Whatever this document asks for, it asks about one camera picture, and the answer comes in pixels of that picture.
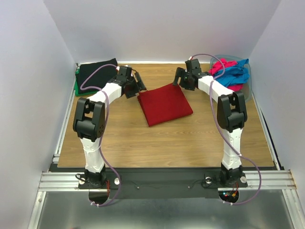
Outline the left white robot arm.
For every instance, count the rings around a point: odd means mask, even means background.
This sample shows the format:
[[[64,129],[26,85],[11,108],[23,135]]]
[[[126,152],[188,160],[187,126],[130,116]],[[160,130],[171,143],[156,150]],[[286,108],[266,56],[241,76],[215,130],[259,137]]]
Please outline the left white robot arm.
[[[86,83],[104,67],[114,67],[117,74],[103,88],[86,86]],[[102,188],[106,183],[105,164],[101,155],[101,141],[109,118],[110,103],[125,95],[136,96],[146,90],[140,74],[132,67],[105,64],[95,70],[80,86],[82,90],[97,90],[97,93],[77,101],[73,130],[80,139],[85,154],[84,175],[77,175],[81,185],[89,184]]]

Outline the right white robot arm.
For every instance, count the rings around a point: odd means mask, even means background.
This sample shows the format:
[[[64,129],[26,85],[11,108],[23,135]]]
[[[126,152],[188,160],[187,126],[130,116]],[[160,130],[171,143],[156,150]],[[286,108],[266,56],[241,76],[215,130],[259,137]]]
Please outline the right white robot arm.
[[[173,85],[186,90],[196,88],[210,97],[211,108],[217,102],[217,112],[212,111],[216,127],[224,140],[224,156],[221,162],[219,180],[230,186],[243,176],[240,152],[241,135],[247,121],[244,94],[234,92],[220,84],[211,74],[203,72],[198,59],[190,57],[186,68],[176,69]]]

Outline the red t-shirt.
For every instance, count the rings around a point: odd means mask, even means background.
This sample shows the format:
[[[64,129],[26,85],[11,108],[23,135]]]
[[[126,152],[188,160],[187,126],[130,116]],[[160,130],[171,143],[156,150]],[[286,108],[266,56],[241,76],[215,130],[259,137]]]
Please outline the red t-shirt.
[[[178,85],[168,84],[137,96],[149,127],[193,114]]]

